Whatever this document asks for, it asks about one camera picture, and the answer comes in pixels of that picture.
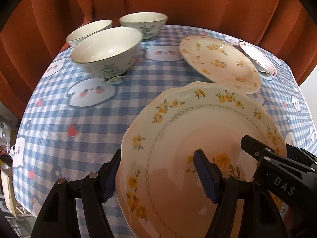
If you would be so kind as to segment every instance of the yellow flower pattern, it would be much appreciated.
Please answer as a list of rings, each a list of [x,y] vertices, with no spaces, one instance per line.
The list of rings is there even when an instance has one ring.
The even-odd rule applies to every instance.
[[[254,112],[253,112],[253,113],[254,113],[254,117],[255,117],[256,119],[259,119],[259,120],[262,119],[262,114],[261,114],[261,112],[258,112],[256,108],[254,108]]]
[[[194,173],[194,172],[196,172],[196,169],[195,169],[195,166],[194,166],[194,152],[192,152],[192,154],[187,157],[187,164],[190,164],[191,166],[189,166],[190,168],[187,168],[185,170],[185,173]]]
[[[200,97],[205,97],[205,92],[203,90],[201,90],[201,89],[195,90],[194,93],[196,94],[195,97],[197,97],[198,99]]]
[[[245,181],[245,179],[241,176],[242,169],[231,165],[230,158],[226,153],[219,154],[213,157],[212,161],[219,167],[222,172],[229,172],[229,174],[231,174],[235,179]]]
[[[138,218],[141,218],[141,219],[145,219],[147,220],[147,215],[146,215],[146,210],[145,210],[145,207],[143,206],[139,206],[136,210],[136,215]]]
[[[241,101],[236,101],[236,106],[244,109]]]
[[[242,102],[241,101],[236,101],[236,98],[234,96],[234,92],[233,93],[229,93],[227,90],[225,90],[226,92],[226,95],[223,95],[223,94],[216,94],[216,96],[218,97],[219,101],[221,103],[224,103],[224,102],[235,102],[236,106],[237,107],[241,107],[242,109],[244,109],[244,106],[242,105]]]
[[[266,137],[271,140],[271,142],[274,144],[274,145],[277,145],[278,141],[281,139],[277,134],[276,134],[276,130],[274,130],[274,134],[272,133],[271,131],[271,128],[269,128],[268,126],[266,127],[267,128],[267,133],[266,133]]]
[[[140,149],[143,149],[142,147],[142,140],[145,140],[144,137],[142,137],[141,135],[137,135],[132,139],[133,142],[133,149],[137,149],[138,151],[140,151]]]
[[[205,73],[205,74],[211,74],[209,71],[207,71],[205,69],[202,69],[201,71],[202,71],[202,73]]]
[[[206,47],[211,51],[215,50],[215,51],[222,52],[224,55],[228,55],[226,51],[222,49],[222,47],[220,47],[219,45],[211,44],[211,46],[206,46]]]
[[[225,98],[224,95],[220,95],[220,93],[219,93],[219,95],[216,94],[216,96],[219,98],[219,101],[220,101],[221,103],[224,103],[224,102],[226,101],[226,98]]]
[[[163,121],[163,116],[160,113],[156,113],[154,114],[154,121],[152,121],[152,123],[159,123],[161,121]]]
[[[170,103],[165,99],[164,103],[160,103],[160,105],[157,106],[156,109],[158,109],[159,113],[167,113],[169,105]]]
[[[166,114],[169,108],[175,108],[183,104],[185,104],[185,102],[174,99],[172,101],[172,104],[170,105],[169,101],[165,99],[163,103],[160,103],[156,107],[156,109],[158,109],[158,113],[154,114],[154,117],[153,117],[154,120],[152,121],[152,123],[160,123],[161,121],[163,121],[163,114]]]
[[[132,175],[128,179],[128,185],[133,191],[128,191],[126,193],[126,202],[128,204],[129,209],[133,213],[136,212],[138,218],[145,218],[147,220],[146,210],[143,206],[138,206],[140,200],[137,197],[137,178],[140,176],[140,169],[135,172],[135,176]]]
[[[241,77],[236,77],[236,81],[238,81],[238,82],[246,82],[247,79],[241,78]]]
[[[236,65],[239,66],[239,67],[243,67],[244,64],[243,64],[242,61],[240,61],[240,62],[236,62]]]
[[[180,101],[177,99],[174,99],[172,101],[172,105],[170,105],[170,107],[178,107],[180,105]]]
[[[214,67],[226,68],[227,63],[220,62],[219,60],[215,60],[215,62],[211,63]]]
[[[272,134],[271,131],[268,131],[268,132],[266,133],[266,137],[267,137],[268,139],[271,139],[272,136],[273,136],[273,134]]]
[[[134,176],[130,176],[129,179],[128,179],[128,184],[129,184],[129,187],[134,189],[137,187],[137,178],[134,177]]]

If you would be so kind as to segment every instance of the ceramic bowl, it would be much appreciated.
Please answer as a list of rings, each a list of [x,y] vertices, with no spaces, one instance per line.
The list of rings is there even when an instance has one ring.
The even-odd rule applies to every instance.
[[[86,39],[87,37],[95,34],[99,31],[108,29],[112,27],[112,20],[98,20],[81,26],[77,28],[72,33],[70,33],[67,38],[66,42],[72,46],[77,46],[81,41]]]
[[[142,32],[130,27],[110,28],[86,38],[71,53],[72,60],[93,77],[123,74],[135,61]]]
[[[157,35],[167,21],[167,16],[159,12],[136,12],[119,19],[122,26],[137,28],[143,33],[143,40]]]
[[[244,135],[286,156],[274,120],[237,90],[193,82],[154,99],[124,134],[115,177],[116,195],[134,235],[204,238],[217,205],[206,197],[193,154],[202,149],[222,172],[252,181],[257,161],[241,149]],[[281,200],[273,199],[280,207]],[[231,238],[238,237],[242,211],[239,200]]]

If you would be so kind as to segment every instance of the screw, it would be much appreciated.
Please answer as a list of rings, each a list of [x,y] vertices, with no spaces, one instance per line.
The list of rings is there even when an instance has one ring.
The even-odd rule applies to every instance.
[[[58,184],[63,184],[65,182],[65,178],[59,178],[58,180],[57,180],[57,183]]]
[[[97,176],[98,176],[97,172],[92,172],[92,173],[89,174],[89,177],[92,178],[92,179],[96,178]]]
[[[230,175],[229,173],[222,173],[221,176],[222,176],[224,179],[229,179],[231,175]]]

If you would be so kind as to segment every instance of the blue checkered tablecloth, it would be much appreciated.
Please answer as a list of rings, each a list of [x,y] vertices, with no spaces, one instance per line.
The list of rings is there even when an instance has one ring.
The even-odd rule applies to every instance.
[[[190,35],[208,35],[223,41],[225,37],[207,29],[166,25],[158,36],[141,43],[136,63],[121,79],[109,83],[107,96],[93,105],[77,105],[72,101],[71,88],[91,77],[72,62],[72,48],[59,53],[54,62],[64,59],[61,69],[40,80],[19,129],[18,137],[24,138],[25,148],[23,166],[13,169],[17,201],[37,215],[58,178],[82,179],[109,161],[120,148],[130,124],[157,95],[190,82],[209,82],[184,60],[145,58],[148,46],[178,46]],[[277,76],[261,75],[258,94],[263,97],[263,107],[284,137],[293,132],[298,147],[316,154],[316,128],[290,68],[283,61],[279,65],[271,53],[258,49],[278,70]],[[115,196],[104,210],[115,237],[134,237]],[[77,212],[82,237],[89,237],[80,200]]]

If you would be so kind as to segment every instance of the bowl rim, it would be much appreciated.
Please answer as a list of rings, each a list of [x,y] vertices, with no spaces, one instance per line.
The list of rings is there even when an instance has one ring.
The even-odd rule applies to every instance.
[[[133,14],[142,14],[142,13],[155,13],[155,14],[161,14],[164,16],[164,19],[162,20],[150,20],[150,21],[139,21],[139,22],[131,22],[131,21],[125,21],[125,20],[122,20],[122,18],[128,16],[128,15],[133,15]],[[164,13],[161,13],[161,12],[134,12],[134,13],[129,13],[129,14],[126,14],[124,16],[122,16],[119,21],[120,22],[123,22],[123,23],[149,23],[149,22],[159,22],[159,21],[163,21],[163,20],[167,20],[168,19],[168,16]]]
[[[87,39],[90,40],[90,37],[92,36],[92,35],[91,35],[91,36],[89,36],[88,38],[86,38],[85,40],[83,40],[82,42],[80,42],[80,43],[72,50],[72,52],[71,52],[71,54],[70,54],[70,57],[71,57],[72,61],[75,62],[75,63],[78,63],[78,64],[87,64],[87,63],[95,63],[95,62],[104,61],[104,60],[107,60],[107,59],[110,59],[110,58],[115,58],[116,56],[122,55],[122,54],[128,52],[129,50],[135,48],[136,46],[140,45],[140,43],[142,42],[143,33],[142,33],[140,30],[138,30],[138,29],[136,29],[136,28],[132,28],[132,27],[123,27],[123,26],[121,26],[121,27],[115,27],[115,28],[108,28],[108,29],[99,31],[99,33],[100,33],[100,32],[104,32],[104,31],[109,31],[109,30],[112,30],[112,29],[116,29],[116,28],[130,28],[130,29],[133,29],[133,30],[137,30],[137,31],[139,32],[139,34],[140,34],[140,39],[139,39],[139,41],[138,41],[134,46],[130,47],[128,50],[125,50],[125,51],[123,51],[123,52],[121,52],[121,53],[119,53],[119,54],[117,54],[117,55],[110,56],[110,57],[108,57],[108,58],[103,58],[103,59],[100,59],[100,60],[97,60],[97,61],[91,61],[91,62],[78,62],[78,61],[76,61],[76,60],[73,58],[73,52],[77,49],[77,47],[79,47],[79,45],[80,45],[82,42],[84,42],[84,41],[87,40]]]
[[[72,41],[76,41],[76,40],[82,39],[82,38],[87,37],[87,36],[91,36],[92,34],[95,34],[95,33],[99,32],[101,29],[106,28],[106,27],[108,27],[109,25],[111,25],[111,24],[113,23],[112,20],[106,20],[106,21],[110,21],[110,22],[109,22],[108,25],[104,26],[103,28],[98,29],[98,30],[96,30],[95,32],[93,32],[93,33],[91,33],[91,34],[88,34],[88,35],[86,35],[86,36],[82,36],[82,37],[79,37],[79,38],[76,38],[76,39],[69,40],[69,36],[70,36],[71,34],[73,34],[75,31],[77,31],[78,29],[80,29],[80,28],[82,28],[82,27],[85,27],[85,26],[87,26],[87,25],[90,25],[90,24],[92,24],[92,23],[98,22],[98,21],[105,21],[105,20],[96,20],[96,21],[92,21],[92,22],[90,22],[90,23],[88,23],[88,24],[85,24],[85,25],[83,25],[83,26],[80,26],[79,28],[75,29],[72,33],[70,33],[70,34],[66,37],[66,40],[65,40],[65,41],[66,41],[66,42],[72,42]]]

